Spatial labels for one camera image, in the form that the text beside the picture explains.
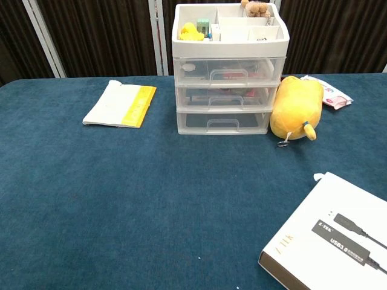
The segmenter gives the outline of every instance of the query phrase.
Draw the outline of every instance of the white product box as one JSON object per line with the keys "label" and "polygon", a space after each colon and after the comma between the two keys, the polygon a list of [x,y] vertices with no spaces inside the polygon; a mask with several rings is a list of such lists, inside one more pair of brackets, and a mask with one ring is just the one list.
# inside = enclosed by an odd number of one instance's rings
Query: white product box
{"label": "white product box", "polygon": [[386,201],[326,173],[265,246],[259,264],[291,290],[385,290],[386,222]]}

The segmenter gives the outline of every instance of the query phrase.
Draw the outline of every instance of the yellow rubber duck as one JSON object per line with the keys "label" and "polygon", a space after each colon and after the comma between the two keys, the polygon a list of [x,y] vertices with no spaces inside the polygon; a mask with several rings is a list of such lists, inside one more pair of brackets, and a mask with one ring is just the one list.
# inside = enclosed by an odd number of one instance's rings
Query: yellow rubber duck
{"label": "yellow rubber duck", "polygon": [[200,33],[195,24],[188,22],[185,23],[180,32],[180,40],[193,40],[193,41],[203,41],[204,34]]}

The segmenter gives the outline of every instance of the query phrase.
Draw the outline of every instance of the usb cable image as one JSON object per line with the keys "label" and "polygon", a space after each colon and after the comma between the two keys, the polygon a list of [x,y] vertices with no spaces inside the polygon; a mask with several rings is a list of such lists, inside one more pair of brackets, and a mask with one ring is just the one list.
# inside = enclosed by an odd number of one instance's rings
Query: usb cable image
{"label": "usb cable image", "polygon": [[358,227],[353,221],[348,219],[347,217],[343,216],[342,214],[338,213],[333,219],[335,222],[337,222],[339,225],[345,227],[349,231],[353,231],[354,233],[357,233],[363,237],[366,237],[367,239],[370,239],[374,243],[377,243],[379,246],[383,247],[387,250],[387,246],[379,242],[377,239],[374,239],[369,234],[367,234],[365,231],[363,231],[362,228]]}
{"label": "usb cable image", "polygon": [[387,270],[383,269],[379,263],[370,258],[369,255],[371,253],[366,248],[360,246],[326,222],[319,220],[312,228],[312,231],[362,266],[367,264],[387,275]]}

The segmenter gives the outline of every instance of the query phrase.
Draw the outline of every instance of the clear plastic drawer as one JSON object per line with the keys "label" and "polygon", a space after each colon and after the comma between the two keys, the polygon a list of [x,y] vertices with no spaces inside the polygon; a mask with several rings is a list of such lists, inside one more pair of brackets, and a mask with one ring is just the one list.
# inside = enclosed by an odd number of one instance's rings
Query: clear plastic drawer
{"label": "clear plastic drawer", "polygon": [[277,87],[176,88],[178,112],[268,112],[273,110]]}
{"label": "clear plastic drawer", "polygon": [[266,134],[270,113],[185,114],[177,113],[179,134]]}
{"label": "clear plastic drawer", "polygon": [[176,87],[276,86],[284,57],[258,59],[174,59]]}

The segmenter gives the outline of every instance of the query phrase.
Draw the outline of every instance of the drawer handle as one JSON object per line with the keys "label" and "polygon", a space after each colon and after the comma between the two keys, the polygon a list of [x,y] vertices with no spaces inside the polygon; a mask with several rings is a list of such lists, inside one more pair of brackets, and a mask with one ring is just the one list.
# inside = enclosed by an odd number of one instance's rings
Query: drawer handle
{"label": "drawer handle", "polygon": [[214,124],[230,124],[235,126],[235,130],[239,131],[239,121],[237,119],[210,119],[207,121],[207,131],[211,129],[218,129],[218,128],[211,128]]}
{"label": "drawer handle", "polygon": [[212,106],[212,103],[214,102],[221,102],[221,101],[239,101],[240,105],[243,106],[243,98],[240,95],[213,95],[210,97],[208,101],[208,107]]}
{"label": "drawer handle", "polygon": [[223,80],[227,79],[233,79],[233,78],[244,78],[245,81],[247,82],[247,77],[249,76],[249,73],[242,68],[238,69],[229,69],[229,68],[223,68],[223,69],[213,69],[210,73],[210,82],[214,81],[214,77],[217,76],[218,74],[222,74]]}

